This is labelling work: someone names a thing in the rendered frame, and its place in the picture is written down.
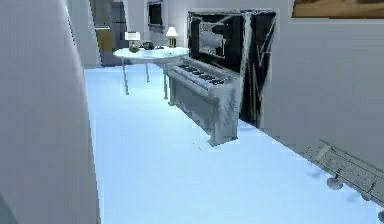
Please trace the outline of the yellow cabinet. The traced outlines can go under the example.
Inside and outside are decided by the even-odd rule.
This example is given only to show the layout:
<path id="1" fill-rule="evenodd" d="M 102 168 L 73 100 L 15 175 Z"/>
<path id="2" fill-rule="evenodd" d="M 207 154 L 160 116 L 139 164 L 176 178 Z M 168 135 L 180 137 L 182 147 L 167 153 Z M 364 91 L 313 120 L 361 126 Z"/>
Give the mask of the yellow cabinet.
<path id="1" fill-rule="evenodd" d="M 111 51 L 113 48 L 113 41 L 111 31 L 109 29 L 97 29 L 96 37 L 99 49 L 101 51 Z"/>

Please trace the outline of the grey fridge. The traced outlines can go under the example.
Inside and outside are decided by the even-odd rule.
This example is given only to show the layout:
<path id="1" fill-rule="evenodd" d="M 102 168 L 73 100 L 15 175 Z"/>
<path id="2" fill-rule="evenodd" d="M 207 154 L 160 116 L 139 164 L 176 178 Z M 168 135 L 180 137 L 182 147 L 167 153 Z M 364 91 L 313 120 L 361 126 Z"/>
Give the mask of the grey fridge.
<path id="1" fill-rule="evenodd" d="M 121 49 L 128 46 L 125 39 L 127 31 L 124 4 L 122 2 L 109 2 L 107 5 L 108 25 L 113 39 L 113 49 Z"/>

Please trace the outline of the white shade table lamp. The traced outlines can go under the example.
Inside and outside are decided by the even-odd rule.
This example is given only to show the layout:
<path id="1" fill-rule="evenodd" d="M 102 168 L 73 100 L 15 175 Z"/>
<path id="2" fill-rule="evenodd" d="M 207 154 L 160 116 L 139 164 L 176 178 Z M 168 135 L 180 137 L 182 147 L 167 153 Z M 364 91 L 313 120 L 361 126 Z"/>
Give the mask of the white shade table lamp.
<path id="1" fill-rule="evenodd" d="M 128 31 L 125 33 L 125 39 L 129 42 L 129 51 L 136 53 L 139 51 L 139 47 L 135 44 L 136 41 L 141 40 L 141 35 L 137 31 Z"/>

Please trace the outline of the black and grey upright piano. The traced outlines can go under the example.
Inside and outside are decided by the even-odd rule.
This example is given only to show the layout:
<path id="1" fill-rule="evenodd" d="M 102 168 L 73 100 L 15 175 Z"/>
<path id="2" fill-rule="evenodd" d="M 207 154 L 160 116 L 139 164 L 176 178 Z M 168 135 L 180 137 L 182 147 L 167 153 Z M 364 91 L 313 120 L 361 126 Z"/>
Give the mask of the black and grey upright piano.
<path id="1" fill-rule="evenodd" d="M 259 125 L 276 16 L 266 8 L 188 13 L 189 54 L 167 68 L 169 104 L 210 145 L 235 140 L 240 120 Z"/>

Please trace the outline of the round white table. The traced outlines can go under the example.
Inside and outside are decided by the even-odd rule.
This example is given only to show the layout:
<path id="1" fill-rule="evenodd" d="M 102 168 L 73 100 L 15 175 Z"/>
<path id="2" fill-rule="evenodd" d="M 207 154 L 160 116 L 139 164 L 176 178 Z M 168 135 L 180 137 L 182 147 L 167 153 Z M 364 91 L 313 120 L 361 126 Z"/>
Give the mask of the round white table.
<path id="1" fill-rule="evenodd" d="M 145 50 L 140 48 L 138 52 L 132 53 L 128 48 L 118 49 L 113 55 L 121 60 L 123 69 L 125 93 L 129 94 L 128 74 L 125 69 L 125 61 L 129 60 L 132 64 L 144 64 L 146 68 L 146 81 L 150 82 L 148 64 L 153 63 L 163 70 L 163 90 L 164 99 L 168 98 L 168 67 L 170 64 L 178 63 L 181 58 L 189 54 L 189 49 L 185 47 L 170 48 L 163 46 L 160 49 Z"/>

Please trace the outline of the small cone shade lamp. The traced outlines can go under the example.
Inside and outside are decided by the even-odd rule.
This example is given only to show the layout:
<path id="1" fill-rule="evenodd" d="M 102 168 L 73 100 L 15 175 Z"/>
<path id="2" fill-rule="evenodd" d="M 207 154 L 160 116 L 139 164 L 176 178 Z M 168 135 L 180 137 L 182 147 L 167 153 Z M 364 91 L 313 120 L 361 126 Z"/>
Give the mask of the small cone shade lamp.
<path id="1" fill-rule="evenodd" d="M 169 47 L 175 48 L 176 47 L 176 38 L 178 37 L 178 33 L 173 26 L 170 26 L 168 28 L 166 36 L 169 39 Z"/>

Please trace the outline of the dark window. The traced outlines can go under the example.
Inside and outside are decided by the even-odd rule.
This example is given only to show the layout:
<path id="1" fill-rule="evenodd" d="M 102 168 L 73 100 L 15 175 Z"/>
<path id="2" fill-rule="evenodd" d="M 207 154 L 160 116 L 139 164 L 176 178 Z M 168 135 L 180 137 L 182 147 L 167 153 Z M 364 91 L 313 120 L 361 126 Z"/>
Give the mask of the dark window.
<path id="1" fill-rule="evenodd" d="M 148 22 L 150 25 L 162 26 L 162 4 L 161 3 L 149 3 L 148 4 Z"/>

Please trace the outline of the framed brown picture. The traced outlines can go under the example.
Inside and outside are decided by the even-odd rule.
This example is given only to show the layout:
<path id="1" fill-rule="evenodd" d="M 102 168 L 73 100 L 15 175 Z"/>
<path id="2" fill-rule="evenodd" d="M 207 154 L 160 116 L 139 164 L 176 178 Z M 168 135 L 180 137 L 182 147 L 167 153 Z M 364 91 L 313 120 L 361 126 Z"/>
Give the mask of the framed brown picture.
<path id="1" fill-rule="evenodd" d="M 384 0 L 294 0 L 292 18 L 384 19 Z"/>

